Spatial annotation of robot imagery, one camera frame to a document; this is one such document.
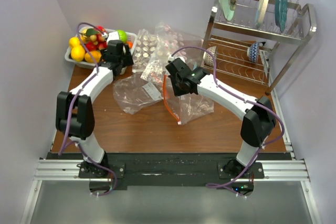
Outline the clear zip bag orange zipper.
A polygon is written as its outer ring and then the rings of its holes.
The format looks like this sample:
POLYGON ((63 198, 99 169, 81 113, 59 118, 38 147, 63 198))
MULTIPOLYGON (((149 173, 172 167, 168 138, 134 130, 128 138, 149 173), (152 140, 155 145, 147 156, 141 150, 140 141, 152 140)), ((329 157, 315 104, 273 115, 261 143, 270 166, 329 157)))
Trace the clear zip bag orange zipper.
POLYGON ((196 94, 185 94, 176 97, 170 78, 163 80, 163 102, 167 111, 176 119, 178 125, 187 124, 214 112, 214 102, 209 98, 196 94))

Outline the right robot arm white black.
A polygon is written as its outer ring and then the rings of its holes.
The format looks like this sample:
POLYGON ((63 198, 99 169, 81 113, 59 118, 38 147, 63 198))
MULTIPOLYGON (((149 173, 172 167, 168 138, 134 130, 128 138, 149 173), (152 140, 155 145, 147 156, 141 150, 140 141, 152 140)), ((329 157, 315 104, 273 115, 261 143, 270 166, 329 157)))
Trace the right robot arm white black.
POLYGON ((223 170, 239 178, 250 175, 251 164, 256 160, 254 154, 276 126, 270 100, 241 93, 201 67, 192 70, 180 57, 170 57, 166 70, 175 96, 201 95, 230 110, 242 121, 242 145, 236 158, 224 165, 223 170))

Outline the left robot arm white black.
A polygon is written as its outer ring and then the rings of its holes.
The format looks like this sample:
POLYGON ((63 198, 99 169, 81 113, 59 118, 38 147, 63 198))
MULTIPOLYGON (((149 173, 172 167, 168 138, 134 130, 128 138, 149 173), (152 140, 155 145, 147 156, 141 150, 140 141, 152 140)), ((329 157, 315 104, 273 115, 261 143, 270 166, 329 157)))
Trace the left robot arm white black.
POLYGON ((95 117, 92 104, 131 65, 133 59, 129 45, 120 40, 110 40, 98 67, 76 88, 57 95, 56 129, 64 134, 58 155, 62 155, 69 145, 75 144, 83 155, 79 167, 97 178, 111 176, 113 172, 106 152, 93 133, 95 117))

